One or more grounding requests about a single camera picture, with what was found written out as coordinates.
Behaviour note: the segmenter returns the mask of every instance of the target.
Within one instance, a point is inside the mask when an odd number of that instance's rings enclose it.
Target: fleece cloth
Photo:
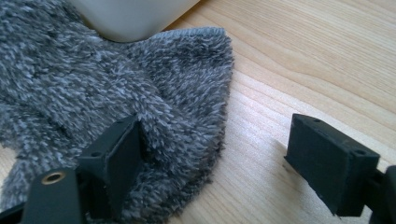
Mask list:
[[[164,222],[208,182],[223,149],[233,69],[220,28],[121,44],[60,0],[0,1],[0,143],[17,161],[1,209],[32,180],[76,157],[114,121],[136,114],[148,146],[121,222]]]

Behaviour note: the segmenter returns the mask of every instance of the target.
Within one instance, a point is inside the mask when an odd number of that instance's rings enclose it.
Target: black 3d printed part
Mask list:
[[[361,215],[362,186],[376,171],[377,153],[322,120],[294,114],[285,159],[333,214]]]
[[[30,188],[22,224],[86,223],[78,195],[73,169],[55,169],[38,176]]]
[[[396,166],[390,166],[385,173],[384,198],[388,205],[390,217],[396,222]]]
[[[83,179],[91,180],[87,200],[93,218],[118,218],[143,161],[136,116],[118,120],[78,157]]]

